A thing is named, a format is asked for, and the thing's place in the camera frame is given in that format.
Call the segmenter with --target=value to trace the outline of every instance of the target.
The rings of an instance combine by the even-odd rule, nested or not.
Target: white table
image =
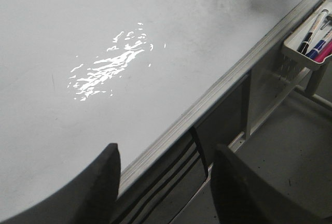
[[[127,168],[300,1],[0,0],[0,220]]]

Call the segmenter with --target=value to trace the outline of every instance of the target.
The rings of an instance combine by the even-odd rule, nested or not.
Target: pen tray
[[[332,13],[332,2],[325,1],[310,17],[303,22],[286,40],[284,40],[281,52],[291,58],[292,60],[298,62],[299,64],[316,71],[318,70],[323,64],[327,63],[332,55],[327,56],[322,62],[316,62],[304,54],[301,54],[297,51],[299,46],[301,45],[305,35],[308,33],[310,27],[312,26],[313,22],[317,18],[318,14],[323,9],[328,9],[329,13]],[[331,29],[332,23],[326,26],[323,30],[318,30],[317,34],[311,41],[311,44],[308,48],[308,52],[322,39],[322,37]]]

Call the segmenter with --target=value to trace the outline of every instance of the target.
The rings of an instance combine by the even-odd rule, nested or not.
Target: pen
[[[305,38],[303,39],[300,47],[298,48],[298,52],[302,53],[302,54],[306,54],[309,44],[311,42],[311,40],[313,39],[313,37],[316,35],[317,31],[319,30],[319,28],[321,27],[325,17],[328,15],[328,10],[324,9],[321,11],[321,13],[319,13],[319,15],[317,16],[317,18],[315,19],[314,23],[312,24],[312,26],[309,29],[309,32],[306,34]]]
[[[330,41],[325,48],[322,50],[322,52],[320,52],[316,58],[314,59],[315,62],[322,62],[325,57],[327,57],[328,55],[330,55],[332,52],[332,41]]]
[[[332,28],[325,34],[325,36],[316,44],[316,46],[310,50],[307,57],[310,59],[315,59],[315,57],[319,54],[319,52],[325,47],[327,43],[332,40]]]

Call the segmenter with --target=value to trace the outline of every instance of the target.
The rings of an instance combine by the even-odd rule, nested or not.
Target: floor
[[[332,101],[332,64],[317,94]],[[237,155],[279,192],[321,218],[332,216],[332,113],[292,92]],[[210,184],[172,224],[219,223]]]

